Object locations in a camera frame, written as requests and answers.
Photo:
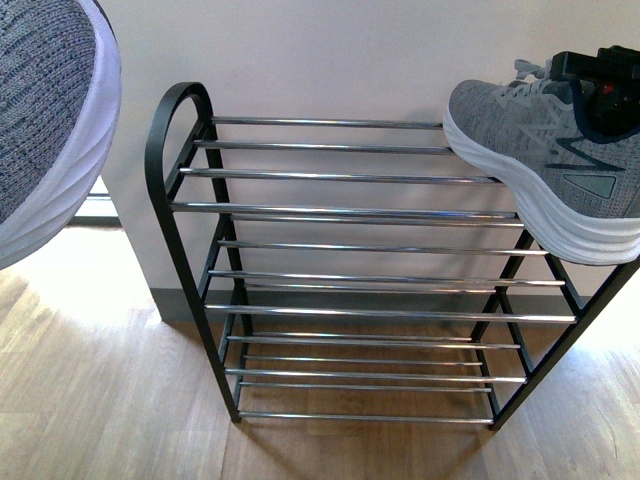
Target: curved handle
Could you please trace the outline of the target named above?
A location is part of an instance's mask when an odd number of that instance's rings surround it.
[[[213,107],[204,85],[197,82],[182,82],[174,85],[164,94],[151,123],[151,129],[145,147],[145,178],[147,191],[153,207],[168,207],[169,200],[165,190],[163,172],[164,146],[169,125],[178,107],[187,99],[191,99],[198,114],[197,122],[203,126],[211,126]]]

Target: knit shoe upper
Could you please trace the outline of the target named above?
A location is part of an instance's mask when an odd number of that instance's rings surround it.
[[[498,177],[525,226],[545,248],[579,262],[630,261],[640,253],[640,126],[619,137],[592,130],[590,84],[555,82],[548,68],[517,61],[506,87],[458,85],[445,133],[464,160]],[[536,74],[533,83],[521,81]]]
[[[451,117],[473,141],[533,170],[573,210],[640,217],[640,134],[589,140],[576,124],[569,83],[539,87],[463,82],[451,95]]]
[[[0,2],[0,269],[82,205],[120,99],[118,47],[95,0]]]
[[[73,0],[5,0],[0,19],[1,223],[49,171],[75,127],[95,39]]]

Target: shoe logo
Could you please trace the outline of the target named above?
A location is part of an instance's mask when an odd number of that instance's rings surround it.
[[[578,150],[574,143],[581,142],[584,140],[584,137],[576,137],[576,138],[558,138],[556,139],[556,144],[567,150],[568,152],[577,155],[578,157],[586,160],[591,163],[591,165],[572,165],[568,163],[548,163],[545,165],[546,168],[555,168],[555,169],[563,169],[563,170],[577,170],[581,172],[595,171],[595,172],[624,172],[624,168],[616,167],[615,165],[611,165],[610,163],[603,162],[602,160],[598,160],[597,158],[593,158],[591,155]]]
[[[593,193],[600,198],[610,199],[613,194],[613,187],[616,184],[616,177],[609,175],[579,175],[565,173],[562,175],[569,183],[572,183],[582,190]]]

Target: wooden floor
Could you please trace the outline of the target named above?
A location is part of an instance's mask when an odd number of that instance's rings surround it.
[[[0,479],[637,479],[637,280],[497,433],[236,426],[194,328],[160,321],[124,234],[66,229],[0,272]],[[350,408],[323,395],[307,401]]]

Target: white wall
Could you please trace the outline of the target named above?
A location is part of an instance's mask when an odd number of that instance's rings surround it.
[[[143,151],[151,118],[163,93],[178,81],[203,82],[218,115],[439,121],[448,95],[459,81],[508,82],[513,79],[516,58],[543,63],[562,50],[594,55],[598,47],[613,44],[640,49],[640,2],[626,0],[101,0],[101,4],[116,31],[124,80],[122,115],[103,177],[152,288],[179,286],[143,178]],[[222,136],[232,134],[225,128],[220,132]],[[250,138],[261,135],[254,129],[244,132]],[[321,135],[330,139],[337,133]],[[389,138],[380,131],[367,135],[362,140]],[[409,134],[399,138],[401,143],[424,141]],[[444,140],[436,136],[429,141],[442,144]],[[236,154],[229,161],[238,158]],[[248,158],[263,167],[268,162],[267,168],[273,168],[282,157]],[[331,163],[326,156],[310,160]],[[356,158],[351,169],[365,168],[362,160]],[[393,162],[398,172],[418,168],[416,159]],[[441,171],[473,173],[470,167],[450,159],[433,163]],[[431,189],[427,193],[424,187],[389,187],[372,197],[358,185],[343,185],[341,190],[328,184],[279,186],[277,195],[255,185],[233,184],[231,188],[236,197],[247,194],[249,200],[268,203],[286,200],[287,188],[304,188],[305,203],[309,204],[344,201],[370,206],[377,202],[377,206],[423,209],[502,209],[511,205],[506,189],[496,197],[461,193],[460,189]],[[181,224],[189,248],[195,250],[212,230],[195,218],[187,217]],[[424,243],[423,234],[415,229],[402,235],[409,243]],[[503,233],[487,231],[485,238],[461,242],[493,243],[496,235]],[[513,237],[507,240],[510,244]],[[249,260],[255,267],[277,270],[269,266],[277,256],[266,253],[253,252]],[[396,268],[412,271],[415,267],[415,257],[404,257],[394,265],[379,265],[375,257],[367,258],[352,267],[370,273],[390,273]],[[305,255],[299,261],[313,265],[318,258]],[[340,261],[332,261],[340,266]],[[472,275],[483,276],[487,269],[499,267],[472,259],[470,264],[453,265],[452,273],[471,270]],[[527,276],[535,274],[531,270]],[[595,284],[601,277],[602,273],[581,275],[581,280]]]

